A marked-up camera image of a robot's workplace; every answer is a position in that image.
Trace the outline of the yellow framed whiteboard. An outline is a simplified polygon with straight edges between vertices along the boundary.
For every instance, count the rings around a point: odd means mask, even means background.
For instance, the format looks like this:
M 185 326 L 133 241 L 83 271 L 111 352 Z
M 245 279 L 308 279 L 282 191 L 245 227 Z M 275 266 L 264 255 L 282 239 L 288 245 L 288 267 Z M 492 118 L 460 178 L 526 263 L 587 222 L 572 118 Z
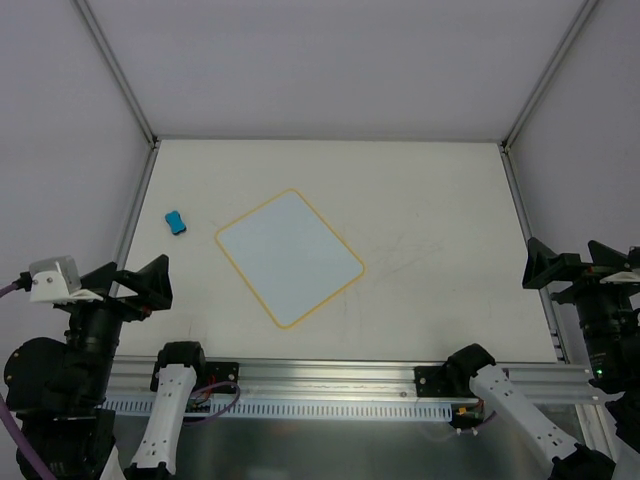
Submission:
M 282 191 L 224 226 L 215 242 L 282 330 L 302 322 L 367 271 L 296 189 Z

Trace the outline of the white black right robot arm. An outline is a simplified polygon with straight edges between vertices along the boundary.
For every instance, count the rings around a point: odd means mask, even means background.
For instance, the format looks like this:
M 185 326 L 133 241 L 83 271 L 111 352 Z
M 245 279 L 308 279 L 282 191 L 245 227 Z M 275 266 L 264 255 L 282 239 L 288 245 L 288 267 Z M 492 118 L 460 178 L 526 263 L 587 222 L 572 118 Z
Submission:
M 562 387 L 557 399 L 603 404 L 614 421 L 617 454 L 579 441 L 547 417 L 538 399 L 522 391 L 505 367 L 474 343 L 453 353 L 441 374 L 459 396 L 483 401 L 518 433 L 549 479 L 636 479 L 639 476 L 639 249 L 623 253 L 588 243 L 590 258 L 556 253 L 541 240 L 527 241 L 522 286 L 551 293 L 558 305 L 576 309 L 591 375 L 584 390 Z

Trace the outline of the blue whiteboard eraser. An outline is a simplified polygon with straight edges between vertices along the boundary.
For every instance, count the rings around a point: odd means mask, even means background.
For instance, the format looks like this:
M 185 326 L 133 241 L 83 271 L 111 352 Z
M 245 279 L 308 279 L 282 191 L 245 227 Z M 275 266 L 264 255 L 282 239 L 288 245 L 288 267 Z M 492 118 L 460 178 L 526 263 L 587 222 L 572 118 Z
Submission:
M 164 219 L 172 235 L 178 236 L 187 231 L 187 226 L 179 211 L 173 210 L 166 213 Z

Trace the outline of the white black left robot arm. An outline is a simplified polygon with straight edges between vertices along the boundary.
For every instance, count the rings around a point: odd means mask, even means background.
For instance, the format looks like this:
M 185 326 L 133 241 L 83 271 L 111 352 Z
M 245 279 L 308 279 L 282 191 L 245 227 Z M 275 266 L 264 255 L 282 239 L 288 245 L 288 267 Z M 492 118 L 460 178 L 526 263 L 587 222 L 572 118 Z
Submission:
M 169 258 L 138 271 L 109 262 L 80 275 L 73 258 L 30 265 L 2 295 L 23 290 L 69 315 L 61 341 L 38 337 L 10 354 L 2 374 L 1 422 L 25 479 L 169 479 L 188 400 L 208 379 L 194 341 L 167 343 L 150 380 L 152 412 L 132 463 L 118 464 L 116 413 L 105 406 L 122 327 L 171 308 Z

